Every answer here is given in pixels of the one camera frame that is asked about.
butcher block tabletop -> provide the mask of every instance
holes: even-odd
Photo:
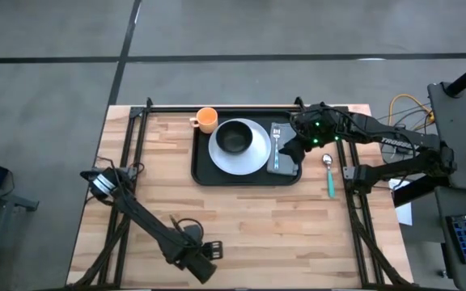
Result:
[[[370,115],[367,104],[348,105]],[[119,164],[130,106],[111,106],[98,155]],[[327,289],[357,288],[360,280],[345,192],[334,143],[313,149],[303,161],[301,179],[282,187],[205,187],[190,173],[194,113],[151,113],[147,119],[138,201],[167,226],[169,216],[190,217],[204,226],[204,242],[223,243],[224,258],[213,261],[217,271],[202,285],[188,271],[165,262],[157,242],[131,223],[122,288],[136,289]],[[129,160],[133,160],[135,126]],[[333,156],[336,197],[328,197],[323,154]],[[378,144],[358,145],[361,164],[378,166]],[[348,145],[345,155],[350,165]],[[98,166],[106,167],[105,161]],[[406,279],[413,277],[390,192],[374,188],[368,196],[379,248]],[[104,246],[111,208],[89,200],[83,210],[70,272],[74,283],[91,266]],[[109,274],[114,274],[116,253]],[[371,257],[364,247],[370,282]]]

napkin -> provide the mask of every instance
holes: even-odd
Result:
[[[276,140],[273,137],[273,130],[275,128],[280,129],[280,137],[278,138],[278,150],[283,145],[296,136],[296,132],[290,127],[290,124],[278,124],[273,122],[271,124],[271,130],[269,131],[269,137],[271,140],[271,155],[267,162],[267,172],[278,175],[297,175],[299,165],[292,161],[292,158],[286,154],[278,153],[278,169],[274,169],[274,147],[276,146]]]

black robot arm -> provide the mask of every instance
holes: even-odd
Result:
[[[122,169],[111,167],[104,170],[93,169],[92,171],[84,171],[80,175],[90,182],[91,194],[96,199],[106,205],[117,207],[158,242],[159,249],[167,263],[174,264],[181,270],[187,268],[202,284],[211,278],[217,266],[210,261],[222,258],[222,243],[207,242],[203,244],[204,230],[198,221],[191,218],[176,221],[171,217],[174,228],[166,227],[136,201],[130,191],[132,179]],[[192,221],[196,225],[181,229],[179,224],[182,221]],[[90,276],[87,276],[89,279],[80,281],[81,284],[91,281],[91,278],[94,277],[94,272],[89,273]]]
[[[412,158],[401,162],[343,169],[348,190],[354,193],[370,193],[381,179],[417,173],[441,177],[456,169],[454,152],[437,135],[381,124],[371,116],[349,112],[344,108],[332,108],[324,103],[302,107],[300,113],[290,118],[290,125],[296,137],[288,141],[280,153],[290,155],[296,163],[302,162],[305,153],[314,147],[323,147],[340,139],[360,144],[379,142],[413,152]]]

yellow cable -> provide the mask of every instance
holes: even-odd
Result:
[[[434,122],[434,114],[433,112],[431,111],[431,109],[427,108],[426,106],[424,106],[420,101],[418,101],[418,99],[416,99],[414,96],[412,95],[409,95],[409,94],[399,94],[395,97],[393,97],[391,103],[389,104],[389,116],[388,116],[388,125],[391,125],[392,124],[392,114],[393,114],[393,105],[395,104],[395,101],[397,101],[399,98],[402,98],[402,97],[405,97],[405,98],[409,98],[411,99],[412,101],[414,101],[416,104],[418,104],[419,107],[422,107],[424,109],[424,111],[426,112],[426,114],[429,114],[429,122],[432,123]]]

fork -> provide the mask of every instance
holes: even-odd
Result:
[[[279,153],[278,153],[278,138],[280,138],[280,129],[279,128],[275,128],[273,129],[273,137],[274,137],[274,170],[277,170],[279,169],[280,165],[279,165]]]

